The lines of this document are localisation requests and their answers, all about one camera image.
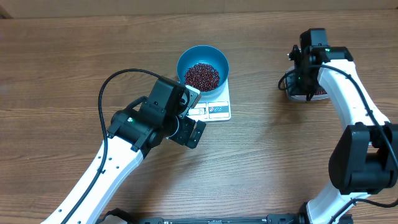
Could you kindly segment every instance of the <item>wood grain surface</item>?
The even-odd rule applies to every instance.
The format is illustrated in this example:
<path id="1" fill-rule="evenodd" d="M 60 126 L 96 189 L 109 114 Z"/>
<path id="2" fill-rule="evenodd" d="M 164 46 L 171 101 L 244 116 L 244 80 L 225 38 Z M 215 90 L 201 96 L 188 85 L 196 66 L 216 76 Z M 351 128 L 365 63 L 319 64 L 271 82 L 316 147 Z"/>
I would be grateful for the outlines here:
<path id="1" fill-rule="evenodd" d="M 224 52 L 232 119 L 209 123 L 196 149 L 164 140 L 125 180 L 105 212 L 139 217 L 253 217 L 295 213 L 328 182 L 342 128 L 330 101 L 292 103 L 277 81 L 311 27 L 346 46 L 379 109 L 398 122 L 398 11 L 268 12 L 0 21 L 0 223 L 40 223 L 68 195 L 101 145 L 100 86 L 124 68 L 176 79 L 194 45 Z M 116 110 L 155 79 L 111 81 Z M 396 188 L 371 199 L 391 202 Z M 398 208 L 359 204 L 356 223 L 397 223 Z"/>
<path id="2" fill-rule="evenodd" d="M 12 18 L 395 9 L 398 0 L 0 0 Z"/>

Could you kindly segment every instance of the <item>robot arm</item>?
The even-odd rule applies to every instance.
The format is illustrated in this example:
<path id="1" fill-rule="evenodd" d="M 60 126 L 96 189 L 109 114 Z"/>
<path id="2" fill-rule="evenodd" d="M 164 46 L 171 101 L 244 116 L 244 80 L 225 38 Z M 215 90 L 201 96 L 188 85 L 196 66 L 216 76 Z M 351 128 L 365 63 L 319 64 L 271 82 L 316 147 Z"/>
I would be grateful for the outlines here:
<path id="1" fill-rule="evenodd" d="M 331 60 L 330 62 L 323 64 L 338 68 L 350 74 L 361 88 L 369 107 L 373 110 L 373 115 L 377 119 L 377 122 L 379 124 L 389 122 L 387 117 L 384 116 L 373 103 L 372 99 L 363 87 L 356 73 L 354 62 L 349 62 L 347 59 L 340 59 Z M 334 70 L 320 68 L 318 83 L 328 93 L 328 96 L 338 113 L 343 130 L 346 129 L 348 125 L 354 125 L 358 122 L 362 122 L 366 126 L 374 125 L 366 112 L 363 102 L 354 85 L 346 77 Z"/>
<path id="2" fill-rule="evenodd" d="M 133 101 L 112 117 L 106 162 L 82 203 L 72 215 L 69 214 L 98 172 L 104 155 L 104 142 L 68 197 L 42 223 L 95 223 L 121 183 L 164 138 L 195 148 L 206 124 L 188 118 L 187 113 L 200 97 L 199 90 L 159 76 L 149 97 Z M 134 107 L 140 103 L 141 107 L 136 111 Z"/>
<path id="3" fill-rule="evenodd" d="M 354 199 L 365 199 L 395 185 L 397 169 L 381 132 L 389 135 L 394 154 L 398 154 L 398 126 L 391 124 L 369 97 L 346 47 L 330 47 L 324 29 L 304 32 L 300 44 L 302 51 L 295 45 L 289 54 L 289 59 L 295 62 L 296 74 L 290 81 L 295 85 L 286 87 L 287 93 L 301 93 L 310 101 L 316 92 L 325 90 L 344 131 L 330 157 L 329 183 L 301 212 L 305 214 L 306 224 L 338 223 L 353 206 Z M 337 70 L 349 74 L 352 80 Z M 383 131 L 371 119 L 353 81 Z M 368 153 L 370 144 L 378 148 L 377 153 Z"/>
<path id="4" fill-rule="evenodd" d="M 117 136 L 112 139 L 108 138 L 108 158 L 104 171 L 67 223 L 95 223 L 97 221 L 121 183 L 144 159 L 141 150 L 134 152 L 131 150 L 131 146 L 131 143 Z M 61 223 L 68 212 L 75 206 L 91 180 L 93 180 L 101 164 L 103 149 L 104 144 L 102 144 L 93 162 L 76 186 L 51 216 L 42 222 L 43 224 Z"/>

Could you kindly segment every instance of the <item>kitchen scale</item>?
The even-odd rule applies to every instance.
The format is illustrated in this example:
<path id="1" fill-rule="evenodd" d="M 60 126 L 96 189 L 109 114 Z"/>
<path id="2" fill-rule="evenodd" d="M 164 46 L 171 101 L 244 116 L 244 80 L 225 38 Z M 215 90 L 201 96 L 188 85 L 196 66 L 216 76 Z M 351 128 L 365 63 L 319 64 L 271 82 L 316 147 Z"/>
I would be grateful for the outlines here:
<path id="1" fill-rule="evenodd" d="M 228 80 L 219 95 L 203 95 L 196 107 L 188 111 L 188 117 L 195 121 L 229 121 L 231 119 L 231 101 L 229 100 Z"/>

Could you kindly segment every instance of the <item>small container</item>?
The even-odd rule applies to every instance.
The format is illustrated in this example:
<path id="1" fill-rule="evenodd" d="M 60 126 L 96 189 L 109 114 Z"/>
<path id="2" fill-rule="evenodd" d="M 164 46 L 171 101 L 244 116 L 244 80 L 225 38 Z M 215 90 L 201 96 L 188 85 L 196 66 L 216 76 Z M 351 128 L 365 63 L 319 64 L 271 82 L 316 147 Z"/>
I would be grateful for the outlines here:
<path id="1" fill-rule="evenodd" d="M 202 92 L 202 98 L 212 98 L 220 95 L 225 87 L 229 75 L 229 64 L 225 55 L 215 47 L 199 45 L 185 51 L 177 63 L 178 79 L 185 83 L 185 74 L 190 67 L 198 63 L 205 63 L 213 66 L 220 76 L 218 87 L 211 91 Z"/>
<path id="2" fill-rule="evenodd" d="M 294 69 L 294 66 L 291 66 L 287 71 L 290 72 L 291 70 Z M 293 86 L 296 85 L 295 84 L 295 79 L 296 79 L 296 73 L 292 73 L 291 75 L 289 75 L 288 77 L 285 78 L 285 86 Z M 286 90 L 286 95 L 287 98 L 290 101 L 299 101 L 299 102 L 307 102 L 307 95 L 305 94 L 300 94 L 301 91 L 297 91 L 296 90 L 292 90 L 292 88 L 289 88 L 288 90 Z M 329 95 L 328 93 L 325 92 L 325 94 L 316 94 L 312 97 L 312 101 L 313 100 L 324 100 L 324 99 L 329 99 Z"/>

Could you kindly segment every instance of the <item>black cable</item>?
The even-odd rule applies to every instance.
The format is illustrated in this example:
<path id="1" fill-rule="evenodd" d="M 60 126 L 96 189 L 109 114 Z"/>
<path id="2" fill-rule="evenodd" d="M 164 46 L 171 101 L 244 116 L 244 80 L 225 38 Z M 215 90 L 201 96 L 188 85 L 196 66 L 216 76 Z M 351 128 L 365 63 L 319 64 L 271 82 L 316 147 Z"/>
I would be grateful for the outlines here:
<path id="1" fill-rule="evenodd" d="M 104 154 L 102 156 L 102 161 L 101 161 L 101 165 L 99 165 L 99 168 L 97 170 L 97 173 L 94 176 L 94 179 L 91 181 L 91 183 L 89 184 L 89 186 L 87 187 L 86 191 L 83 193 L 83 195 L 80 197 L 79 201 L 77 201 L 76 205 L 73 206 L 73 208 L 70 210 L 70 212 L 68 213 L 68 215 L 63 219 L 63 221 L 61 222 L 61 224 L 66 224 L 66 222 L 69 220 L 69 218 L 73 215 L 73 213 L 75 213 L 76 209 L 80 206 L 80 204 L 84 201 L 84 199 L 86 198 L 86 196 L 88 195 L 88 193 L 90 192 L 90 190 L 93 188 L 95 182 L 98 180 L 98 177 L 100 176 L 100 174 L 102 173 L 102 170 L 104 168 L 105 165 L 105 161 L 106 161 L 106 155 L 108 153 L 108 138 L 107 138 L 107 133 L 106 133 L 106 127 L 105 127 L 105 121 L 104 121 L 104 115 L 102 113 L 102 95 L 104 93 L 105 87 L 106 85 L 109 83 L 109 81 L 111 81 L 112 78 L 122 74 L 122 73 L 126 73 L 126 72 L 143 72 L 152 76 L 155 76 L 157 78 L 160 78 L 160 75 L 147 71 L 147 70 L 143 70 L 143 69 L 136 69 L 136 68 L 129 68 L 129 69 L 124 69 L 121 71 L 118 71 L 116 73 L 114 73 L 113 75 L 111 75 L 109 78 L 107 78 L 105 80 L 105 82 L 102 84 L 102 87 L 99 91 L 99 95 L 98 95 L 98 114 L 99 114 L 99 121 L 101 122 L 101 129 L 102 129 L 102 134 L 103 134 L 103 138 L 104 138 Z"/>
<path id="2" fill-rule="evenodd" d="M 282 84 L 282 82 L 284 81 L 285 78 L 287 78 L 289 75 L 291 75 L 291 74 L 293 74 L 295 72 L 296 72 L 296 69 L 293 69 L 291 71 L 286 72 L 285 75 L 282 76 L 282 78 L 280 78 L 280 80 L 278 82 L 278 89 L 279 90 L 284 91 L 284 90 L 288 90 L 290 87 L 292 87 L 292 86 L 285 86 L 285 88 L 282 88 L 280 85 Z"/>
<path id="3" fill-rule="evenodd" d="M 131 102 L 129 105 L 126 106 L 126 108 L 133 109 L 136 106 L 138 106 L 138 104 L 144 102 L 145 100 L 148 100 L 148 97 L 142 96 L 142 97 L 134 100 L 133 102 Z"/>
<path id="4" fill-rule="evenodd" d="M 307 45 L 304 49 L 303 49 L 303 54 L 302 55 L 307 55 L 308 54 L 308 50 L 311 47 L 311 45 Z"/>
<path id="5" fill-rule="evenodd" d="M 377 122 L 376 118 L 374 117 L 373 112 L 370 109 L 368 102 L 366 101 L 361 88 L 359 87 L 357 82 L 354 80 L 354 78 L 351 75 L 347 74 L 346 72 L 344 72 L 338 68 L 329 66 L 329 65 L 309 65 L 308 67 L 309 68 L 327 68 L 330 70 L 334 70 L 334 71 L 344 75 L 349 81 L 351 81 L 351 83 L 354 85 L 356 91 L 358 92 L 358 95 L 361 98 L 363 105 L 365 106 L 365 110 L 368 113 L 368 116 L 370 117 L 370 119 L 372 120 L 374 125 L 379 130 L 379 132 L 382 136 L 382 139 L 384 141 L 384 144 L 386 145 L 386 147 L 388 148 L 388 150 L 392 156 L 392 160 L 394 162 L 395 168 L 398 171 L 398 161 L 397 161 L 397 157 L 394 153 L 394 150 L 392 149 L 391 143 L 388 140 L 386 134 L 384 133 L 383 128 L 380 126 L 380 124 Z M 337 217 L 339 217 L 345 210 L 347 210 L 349 208 L 349 206 L 351 206 L 352 204 L 356 205 L 356 202 L 364 202 L 364 203 L 368 203 L 368 204 L 375 205 L 375 206 L 382 207 L 382 208 L 392 208 L 392 207 L 395 207 L 398 205 L 398 199 L 395 202 L 392 202 L 390 204 L 383 204 L 383 203 L 379 203 L 379 202 L 373 202 L 373 201 L 367 200 L 367 199 L 353 198 L 343 208 L 341 208 L 335 215 L 332 216 L 331 220 L 329 221 L 329 224 L 332 224 L 336 220 Z"/>

